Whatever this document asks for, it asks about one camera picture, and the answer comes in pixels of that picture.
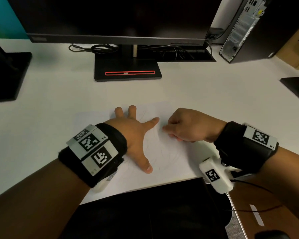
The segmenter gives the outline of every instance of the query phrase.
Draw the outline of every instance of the wristband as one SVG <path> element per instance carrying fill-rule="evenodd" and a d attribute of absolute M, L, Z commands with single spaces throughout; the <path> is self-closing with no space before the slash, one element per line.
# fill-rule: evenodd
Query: wristband
<path fill-rule="evenodd" d="M 67 145 L 59 160 L 91 188 L 116 172 L 127 152 L 125 137 L 105 123 L 88 125 Z"/>
<path fill-rule="evenodd" d="M 233 121 L 226 124 L 214 145 L 225 164 L 249 173 L 257 173 L 279 147 L 275 137 Z"/>

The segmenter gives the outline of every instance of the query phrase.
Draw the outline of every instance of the paper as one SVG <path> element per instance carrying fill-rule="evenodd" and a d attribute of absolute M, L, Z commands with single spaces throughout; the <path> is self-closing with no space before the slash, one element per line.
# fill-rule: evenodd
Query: paper
<path fill-rule="evenodd" d="M 105 190 L 100 193 L 91 190 L 82 204 L 127 191 L 201 177 L 199 161 L 214 155 L 205 145 L 199 146 L 200 152 L 197 154 L 196 143 L 178 142 L 162 132 L 162 126 L 167 124 L 168 118 L 175 111 L 168 102 L 136 105 L 136 107 L 136 118 L 140 122 L 146 122 L 154 117 L 160 118 L 160 122 L 146 133 L 143 143 L 144 154 L 151 163 L 153 172 L 144 173 L 134 161 L 124 156 L 125 161 L 119 166 L 116 175 Z M 127 114 L 128 105 L 122 108 Z M 74 120 L 74 133 L 88 124 L 97 124 L 114 117 L 114 108 L 105 112 L 78 113 Z"/>

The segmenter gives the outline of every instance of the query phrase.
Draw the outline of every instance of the computer case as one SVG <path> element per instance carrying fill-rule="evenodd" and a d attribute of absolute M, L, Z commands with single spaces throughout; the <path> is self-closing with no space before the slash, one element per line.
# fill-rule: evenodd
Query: computer case
<path fill-rule="evenodd" d="M 229 63 L 273 57 L 299 29 L 299 0 L 243 0 L 219 54 Z"/>

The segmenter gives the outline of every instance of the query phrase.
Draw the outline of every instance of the desk surface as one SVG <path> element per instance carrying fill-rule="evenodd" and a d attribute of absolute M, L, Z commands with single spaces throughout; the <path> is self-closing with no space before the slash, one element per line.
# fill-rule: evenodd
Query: desk surface
<path fill-rule="evenodd" d="M 225 121 L 248 122 L 299 154 L 299 99 L 279 82 L 299 71 L 274 57 L 228 64 L 159 63 L 161 80 L 93 80 L 94 56 L 68 44 L 0 40 L 6 52 L 32 52 L 17 100 L 0 103 L 0 193 L 57 157 L 78 112 L 170 101 Z"/>

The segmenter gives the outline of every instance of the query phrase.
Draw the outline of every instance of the monitor base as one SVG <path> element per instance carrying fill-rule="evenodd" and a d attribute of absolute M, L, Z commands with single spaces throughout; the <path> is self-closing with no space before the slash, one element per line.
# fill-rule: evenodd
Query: monitor base
<path fill-rule="evenodd" d="M 19 71 L 12 72 L 0 66 L 0 102 L 13 101 L 17 98 L 32 54 L 30 52 L 7 53 L 12 58 L 12 65 Z"/>
<path fill-rule="evenodd" d="M 95 55 L 94 80 L 157 80 L 162 74 L 155 59 L 105 58 Z"/>

